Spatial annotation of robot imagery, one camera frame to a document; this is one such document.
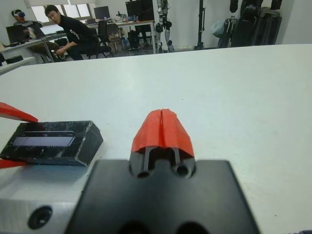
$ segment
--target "floor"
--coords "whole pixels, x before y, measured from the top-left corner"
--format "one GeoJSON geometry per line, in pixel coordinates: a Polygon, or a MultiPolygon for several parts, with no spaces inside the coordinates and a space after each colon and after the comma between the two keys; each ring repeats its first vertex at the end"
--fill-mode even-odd
{"type": "MultiPolygon", "coordinates": [[[[144,43],[144,41],[141,40],[140,41],[140,45],[141,46],[140,46],[140,49],[139,49],[137,55],[150,55],[150,54],[153,54],[153,46],[149,45],[148,47],[144,47],[143,43],[144,43]]],[[[112,52],[113,52],[115,57],[124,57],[124,56],[133,56],[134,55],[133,52],[124,51],[122,49],[122,46],[121,46],[120,43],[117,43],[117,52],[115,51],[114,46],[111,46],[111,48],[112,48],[112,52]]],[[[86,55],[82,55],[82,57],[83,57],[83,59],[88,59],[88,57],[86,55]]],[[[102,59],[102,58],[104,58],[104,55],[103,54],[99,54],[98,58],[102,59]]],[[[73,61],[73,59],[71,57],[68,57],[66,60],[67,61],[73,61]]]]}

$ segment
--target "robot leg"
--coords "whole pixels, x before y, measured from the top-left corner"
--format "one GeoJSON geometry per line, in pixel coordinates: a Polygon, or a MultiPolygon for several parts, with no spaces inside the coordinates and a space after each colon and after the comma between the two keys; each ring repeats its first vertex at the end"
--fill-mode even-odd
{"type": "Polygon", "coordinates": [[[168,30],[168,29],[165,30],[165,38],[166,38],[166,42],[167,42],[169,53],[174,52],[175,49],[174,49],[174,46],[172,45],[172,41],[169,40],[169,38],[170,38],[170,30],[168,30]]]}
{"type": "Polygon", "coordinates": [[[160,41],[160,33],[156,32],[156,41],[157,41],[157,49],[159,50],[159,53],[162,53],[162,42],[160,41]]]}
{"type": "Polygon", "coordinates": [[[160,34],[161,34],[161,32],[163,32],[163,28],[160,25],[160,23],[157,23],[155,29],[156,29],[157,49],[159,50],[159,53],[161,54],[162,53],[162,43],[160,41],[160,34]]]}

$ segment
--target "table leg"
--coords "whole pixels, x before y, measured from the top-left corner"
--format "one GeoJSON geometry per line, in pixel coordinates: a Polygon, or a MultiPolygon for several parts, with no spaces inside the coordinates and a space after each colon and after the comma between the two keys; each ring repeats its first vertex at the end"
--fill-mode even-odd
{"type": "Polygon", "coordinates": [[[152,33],[153,53],[156,54],[154,23],[151,23],[151,33],[152,33]]]}
{"type": "Polygon", "coordinates": [[[53,57],[51,55],[51,52],[50,52],[49,47],[46,44],[45,40],[42,40],[42,42],[43,42],[43,46],[44,46],[44,48],[45,48],[45,50],[46,50],[46,52],[47,52],[47,54],[49,56],[49,59],[51,60],[51,62],[54,62],[54,59],[53,59],[53,57]]]}

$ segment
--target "red plastic part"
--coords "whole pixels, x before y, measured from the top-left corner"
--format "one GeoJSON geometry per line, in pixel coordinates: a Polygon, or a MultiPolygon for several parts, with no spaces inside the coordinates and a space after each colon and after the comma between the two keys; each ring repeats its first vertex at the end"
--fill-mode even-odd
{"type": "Polygon", "coordinates": [[[133,139],[131,152],[145,147],[179,148],[194,157],[189,135],[169,109],[152,111],[146,117],[133,139]]]}
{"type": "Polygon", "coordinates": [[[15,161],[0,159],[0,169],[9,168],[9,167],[18,167],[18,166],[24,166],[24,165],[26,165],[26,162],[15,162],[15,161]]]}
{"type": "Polygon", "coordinates": [[[37,118],[3,102],[0,102],[0,117],[22,120],[27,122],[38,122],[37,118]]]}

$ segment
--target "white tabletop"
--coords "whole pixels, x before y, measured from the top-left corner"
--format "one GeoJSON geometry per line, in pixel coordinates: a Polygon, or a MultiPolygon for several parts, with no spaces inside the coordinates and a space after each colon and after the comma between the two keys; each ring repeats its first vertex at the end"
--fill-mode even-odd
{"type": "MultiPolygon", "coordinates": [[[[281,45],[26,66],[0,77],[0,101],[40,121],[93,120],[104,138],[93,162],[128,159],[147,114],[170,108],[197,160],[231,162],[262,232],[295,233],[312,229],[311,54],[281,45]]],[[[0,119],[0,148],[18,124],[0,119]]],[[[2,169],[0,198],[76,201],[90,170],[2,169]]]]}
{"type": "MultiPolygon", "coordinates": [[[[44,40],[55,40],[55,39],[62,38],[64,36],[66,36],[66,33],[59,33],[59,34],[48,35],[48,36],[46,36],[46,37],[44,37],[42,39],[44,39],[44,40]]],[[[12,52],[14,50],[18,50],[18,49],[21,49],[21,48],[27,48],[27,47],[30,47],[30,46],[33,46],[33,45],[41,44],[42,43],[42,39],[35,39],[35,40],[27,41],[24,44],[20,44],[20,45],[17,45],[17,46],[6,47],[5,49],[3,49],[0,52],[3,53],[3,54],[6,54],[6,53],[12,52]]]]}
{"type": "Polygon", "coordinates": [[[35,61],[35,57],[29,57],[29,58],[24,58],[21,61],[15,62],[15,63],[10,63],[7,64],[6,62],[2,63],[2,66],[0,67],[0,75],[7,73],[9,71],[12,71],[18,67],[21,67],[29,62],[35,61]]]}

